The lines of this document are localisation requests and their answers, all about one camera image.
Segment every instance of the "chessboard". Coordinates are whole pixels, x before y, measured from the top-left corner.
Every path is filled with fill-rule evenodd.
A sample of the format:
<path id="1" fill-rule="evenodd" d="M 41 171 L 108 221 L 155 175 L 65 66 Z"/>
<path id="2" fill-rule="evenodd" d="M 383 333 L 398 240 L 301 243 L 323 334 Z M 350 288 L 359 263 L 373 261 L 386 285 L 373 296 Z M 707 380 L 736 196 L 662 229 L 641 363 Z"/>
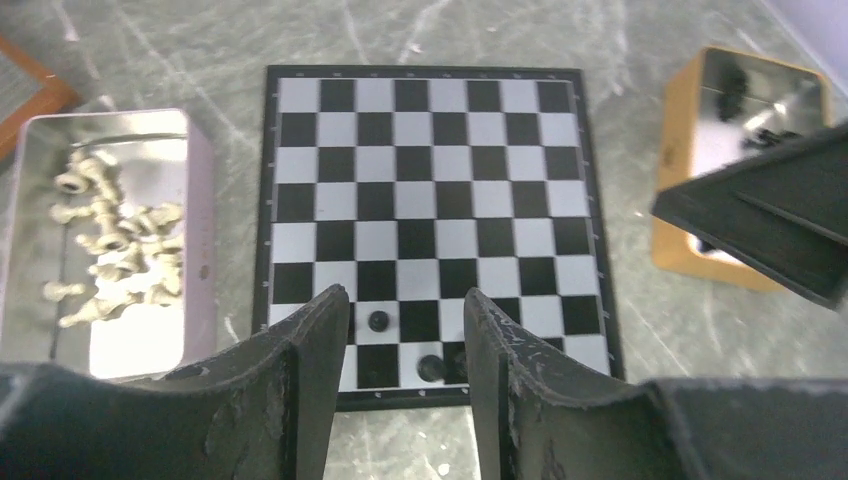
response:
<path id="1" fill-rule="evenodd" d="M 463 298 L 623 378 L 578 70 L 268 67 L 254 331 L 351 301 L 339 410 L 468 404 Z"/>

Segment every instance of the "chess pawn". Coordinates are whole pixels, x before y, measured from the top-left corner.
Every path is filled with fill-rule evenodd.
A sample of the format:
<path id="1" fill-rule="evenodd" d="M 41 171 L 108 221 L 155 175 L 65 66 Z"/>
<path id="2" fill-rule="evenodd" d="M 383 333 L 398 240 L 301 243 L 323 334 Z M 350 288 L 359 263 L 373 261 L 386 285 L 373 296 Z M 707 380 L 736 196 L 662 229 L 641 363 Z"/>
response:
<path id="1" fill-rule="evenodd" d="M 113 264 L 91 265 L 88 267 L 88 274 L 107 282 L 117 282 L 124 278 L 126 271 Z"/>
<path id="2" fill-rule="evenodd" d="M 90 217 L 94 214 L 94 210 L 88 206 L 70 207 L 57 203 L 50 207 L 50 211 L 48 213 L 50 214 L 50 218 L 65 225 L 75 218 Z"/>
<path id="3" fill-rule="evenodd" d="M 77 195 L 88 190 L 91 182 L 75 172 L 65 172 L 53 179 L 53 184 L 62 193 Z"/>
<path id="4" fill-rule="evenodd" d="M 113 205 L 121 203 L 121 192 L 115 188 L 112 181 L 106 176 L 106 171 L 109 166 L 103 160 L 97 157 L 86 157 L 72 164 L 74 170 L 83 177 L 91 180 L 95 188 L 100 192 L 100 196 L 108 200 Z"/>
<path id="5" fill-rule="evenodd" d="M 127 254 L 115 263 L 115 267 L 127 274 L 134 274 L 146 270 L 144 256 L 138 243 L 131 243 L 127 248 Z"/>
<path id="6" fill-rule="evenodd" d="M 130 292 L 123 292 L 114 298 L 92 298 L 83 303 L 77 313 L 60 318 L 59 326 L 68 328 L 78 323 L 108 320 L 119 311 L 136 303 L 139 303 L 139 295 Z"/>
<path id="7" fill-rule="evenodd" d="M 99 247 L 106 250 L 123 250 L 129 246 L 129 239 L 119 229 L 116 222 L 118 216 L 112 211 L 112 204 L 104 197 L 97 196 L 91 202 L 94 212 L 94 222 L 100 226 L 100 238 L 96 240 Z"/>
<path id="8" fill-rule="evenodd" d="M 75 297 L 85 295 L 88 292 L 88 287 L 82 283 L 64 284 L 61 282 L 47 282 L 41 290 L 41 295 L 45 300 L 51 302 L 61 302 L 65 297 Z"/>
<path id="9" fill-rule="evenodd" d="M 180 301 L 181 299 L 179 295 L 174 295 L 173 293 L 168 292 L 168 290 L 161 284 L 153 285 L 149 290 L 147 290 L 147 292 L 144 293 L 144 303 L 149 305 L 161 305 L 166 307 L 180 303 Z"/>
<path id="10" fill-rule="evenodd" d="M 89 255 L 103 255 L 104 253 L 109 252 L 108 249 L 101 247 L 97 243 L 97 237 L 94 235 L 81 233 L 74 237 L 74 241 L 77 242 L 77 245 L 84 248 Z"/>

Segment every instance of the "chess piece pile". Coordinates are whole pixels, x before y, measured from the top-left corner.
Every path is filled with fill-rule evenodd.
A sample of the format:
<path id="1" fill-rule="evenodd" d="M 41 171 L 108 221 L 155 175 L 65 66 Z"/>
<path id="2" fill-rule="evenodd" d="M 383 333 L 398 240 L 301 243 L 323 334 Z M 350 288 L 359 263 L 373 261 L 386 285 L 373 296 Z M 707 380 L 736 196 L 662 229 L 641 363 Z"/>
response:
<path id="1" fill-rule="evenodd" d="M 74 240 L 85 251 L 97 257 L 105 254 L 115 257 L 111 263 L 95 262 L 88 268 L 89 275 L 100 283 L 119 284 L 136 274 L 146 274 L 153 264 L 158 265 L 161 275 L 158 282 L 143 293 L 125 288 L 112 289 L 115 293 L 103 298 L 96 287 L 84 284 L 62 284 L 48 282 L 43 296 L 52 302 L 66 297 L 88 297 L 77 313 L 59 320 L 59 326 L 70 327 L 96 320 L 111 320 L 120 316 L 128 306 L 146 303 L 173 305 L 182 297 L 182 250 L 185 240 L 182 234 L 168 237 L 183 218 L 183 208 L 165 202 L 158 207 L 141 206 L 130 215 L 121 215 L 119 207 L 123 195 L 117 182 L 113 181 L 110 162 L 104 154 L 93 155 L 74 150 L 68 160 L 66 172 L 54 179 L 58 190 L 69 195 L 91 193 L 91 202 L 80 207 L 53 205 L 50 218 L 68 225 L 71 222 L 89 221 L 96 225 L 98 234 L 79 234 Z"/>

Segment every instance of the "white chess piece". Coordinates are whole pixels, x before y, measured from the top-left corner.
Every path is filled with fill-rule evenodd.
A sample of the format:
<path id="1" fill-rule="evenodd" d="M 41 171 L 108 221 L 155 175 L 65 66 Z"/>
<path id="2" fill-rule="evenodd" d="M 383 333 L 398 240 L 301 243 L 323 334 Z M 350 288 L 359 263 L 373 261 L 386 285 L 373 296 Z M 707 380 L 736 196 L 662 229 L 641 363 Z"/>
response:
<path id="1" fill-rule="evenodd" d="M 177 253 L 161 253 L 156 257 L 162 267 L 162 286 L 172 295 L 179 295 L 183 289 L 182 257 Z"/>
<path id="2" fill-rule="evenodd" d="M 77 313 L 65 315 L 59 319 L 59 326 L 68 328 L 78 323 L 91 323 L 97 320 L 108 320 L 115 313 L 130 305 L 139 303 L 140 295 L 122 292 L 113 298 L 92 298 L 80 306 Z"/>
<path id="3" fill-rule="evenodd" d="M 51 302 L 61 302 L 65 297 L 85 295 L 87 292 L 88 287 L 85 284 L 61 282 L 47 282 L 41 290 L 42 296 Z"/>
<path id="4" fill-rule="evenodd" d="M 127 254 L 115 263 L 115 267 L 130 275 L 145 271 L 147 265 L 144 263 L 141 246 L 137 242 L 131 243 L 127 247 Z"/>
<path id="5" fill-rule="evenodd" d="M 109 252 L 109 250 L 97 244 L 97 237 L 94 235 L 81 233 L 74 237 L 74 241 L 77 242 L 77 245 L 84 248 L 89 255 L 103 255 Z"/>
<path id="6" fill-rule="evenodd" d="M 88 274 L 107 282 L 117 282 L 122 280 L 126 275 L 124 270 L 121 270 L 117 265 L 91 265 L 88 267 Z"/>
<path id="7" fill-rule="evenodd" d="M 100 238 L 96 240 L 100 248 L 106 250 L 124 250 L 129 246 L 129 239 L 117 225 L 118 216 L 112 211 L 112 203 L 105 197 L 97 196 L 91 202 L 94 222 L 100 226 Z"/>
<path id="8" fill-rule="evenodd" d="M 88 190 L 90 184 L 91 182 L 89 182 L 87 178 L 75 172 L 65 172 L 56 175 L 53 179 L 53 185 L 55 185 L 60 192 L 71 195 L 85 192 Z"/>
<path id="9" fill-rule="evenodd" d="M 50 207 L 48 213 L 50 214 L 50 218 L 64 225 L 70 223 L 75 218 L 90 217 L 94 214 L 94 210 L 85 205 L 82 207 L 71 207 L 56 203 Z"/>
<path id="10" fill-rule="evenodd" d="M 113 205 L 121 203 L 121 192 L 112 184 L 112 181 L 106 175 L 109 166 L 103 160 L 89 156 L 83 160 L 72 163 L 74 171 L 91 180 L 100 196 L 108 200 Z"/>
<path id="11" fill-rule="evenodd" d="M 161 284 L 156 284 L 150 287 L 147 292 L 144 293 L 144 303 L 150 305 L 175 305 L 180 303 L 181 299 L 179 295 L 174 295 Z"/>

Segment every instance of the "black plastic part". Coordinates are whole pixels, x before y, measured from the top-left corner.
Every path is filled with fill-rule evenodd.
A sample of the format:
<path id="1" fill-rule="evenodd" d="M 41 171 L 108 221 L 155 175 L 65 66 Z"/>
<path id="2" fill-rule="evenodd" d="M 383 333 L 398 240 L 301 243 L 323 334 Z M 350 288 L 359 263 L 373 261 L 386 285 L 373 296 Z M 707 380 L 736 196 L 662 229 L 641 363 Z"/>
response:
<path id="1" fill-rule="evenodd" d="M 445 378 L 445 362 L 437 355 L 424 355 L 418 359 L 418 376 L 425 382 L 437 382 Z"/>
<path id="2" fill-rule="evenodd" d="M 664 190 L 652 213 L 837 308 L 848 290 L 848 123 Z"/>
<path id="3" fill-rule="evenodd" d="M 375 332 L 385 332 L 389 328 L 389 314 L 382 310 L 372 312 L 368 316 L 368 328 Z"/>
<path id="4" fill-rule="evenodd" d="M 330 287 L 161 380 L 0 365 L 0 478 L 320 480 L 347 340 Z"/>
<path id="5" fill-rule="evenodd" d="M 589 370 L 473 290 L 465 299 L 482 478 L 826 480 L 848 471 L 844 380 L 653 380 Z"/>

